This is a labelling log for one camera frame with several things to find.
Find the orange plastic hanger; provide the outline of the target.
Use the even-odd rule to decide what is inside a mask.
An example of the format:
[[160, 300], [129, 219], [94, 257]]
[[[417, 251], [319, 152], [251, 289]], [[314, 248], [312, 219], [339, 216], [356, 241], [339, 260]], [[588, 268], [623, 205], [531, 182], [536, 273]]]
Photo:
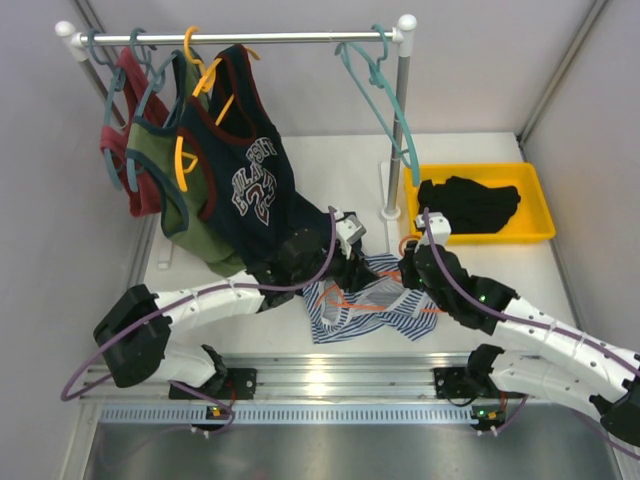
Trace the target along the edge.
[[413, 302], [411, 290], [404, 287], [399, 270], [399, 259], [391, 254], [380, 254], [368, 257], [368, 264], [378, 279], [366, 285], [362, 290], [345, 293], [336, 282], [328, 286], [324, 284], [314, 307], [337, 309], [339, 313], [348, 312], [351, 317], [361, 317], [375, 313], [376, 315], [391, 313], [420, 318], [422, 315], [436, 315], [440, 310], [431, 300], [420, 293]]

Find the blue white striped tank top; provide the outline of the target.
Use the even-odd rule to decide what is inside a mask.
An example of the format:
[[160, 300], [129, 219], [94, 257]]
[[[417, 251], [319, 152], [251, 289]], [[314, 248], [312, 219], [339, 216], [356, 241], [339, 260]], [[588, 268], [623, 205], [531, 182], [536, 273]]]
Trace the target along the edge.
[[[437, 325], [439, 313], [422, 315], [420, 318], [410, 318], [393, 313], [389, 316], [373, 313], [361, 317], [351, 317], [348, 312], [339, 313], [337, 309], [331, 307], [327, 307], [326, 313], [323, 313], [322, 307], [314, 307], [313, 304], [318, 298], [322, 286], [324, 284], [330, 286], [333, 283], [333, 281], [323, 280], [303, 290], [304, 303], [311, 321], [312, 341], [315, 344], [344, 342], [383, 327], [390, 327], [407, 339], [417, 341], [432, 332]], [[413, 302], [416, 302], [420, 293], [427, 300], [431, 300], [426, 293], [420, 290], [411, 290]]]

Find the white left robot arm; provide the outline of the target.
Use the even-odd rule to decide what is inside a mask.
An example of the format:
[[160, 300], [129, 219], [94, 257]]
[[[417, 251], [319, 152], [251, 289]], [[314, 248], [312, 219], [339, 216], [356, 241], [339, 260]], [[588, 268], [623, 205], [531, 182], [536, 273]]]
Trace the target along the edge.
[[184, 343], [188, 332], [275, 309], [321, 281], [358, 292], [376, 279], [364, 256], [339, 234], [323, 240], [301, 229], [270, 258], [209, 285], [171, 292], [152, 292], [144, 284], [129, 288], [93, 335], [117, 387], [166, 381], [214, 397], [225, 388], [228, 369], [213, 347]]

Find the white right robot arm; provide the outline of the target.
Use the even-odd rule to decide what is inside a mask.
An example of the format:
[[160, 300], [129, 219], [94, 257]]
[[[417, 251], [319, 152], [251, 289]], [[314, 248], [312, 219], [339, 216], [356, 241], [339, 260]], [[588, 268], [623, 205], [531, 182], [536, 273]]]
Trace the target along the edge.
[[461, 326], [491, 338], [473, 350], [466, 382], [478, 396], [495, 391], [537, 397], [598, 422], [639, 444], [639, 355], [536, 308], [514, 289], [471, 275], [441, 245], [410, 241], [399, 262], [405, 286], [422, 290]]

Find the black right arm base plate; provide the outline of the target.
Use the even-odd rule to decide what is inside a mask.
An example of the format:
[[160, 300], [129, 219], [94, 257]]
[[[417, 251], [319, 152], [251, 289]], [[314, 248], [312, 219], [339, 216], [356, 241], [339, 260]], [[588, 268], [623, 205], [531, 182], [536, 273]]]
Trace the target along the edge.
[[433, 370], [434, 386], [438, 399], [454, 403], [476, 399], [498, 399], [500, 390], [487, 375], [477, 375], [465, 367], [439, 367]]

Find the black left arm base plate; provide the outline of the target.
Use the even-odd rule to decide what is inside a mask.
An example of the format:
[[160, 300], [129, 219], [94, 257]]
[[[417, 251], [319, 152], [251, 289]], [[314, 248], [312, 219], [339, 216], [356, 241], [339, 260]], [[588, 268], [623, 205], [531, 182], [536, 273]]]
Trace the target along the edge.
[[230, 368], [225, 373], [217, 373], [201, 387], [193, 387], [193, 390], [217, 400], [251, 400], [256, 386], [256, 369]]

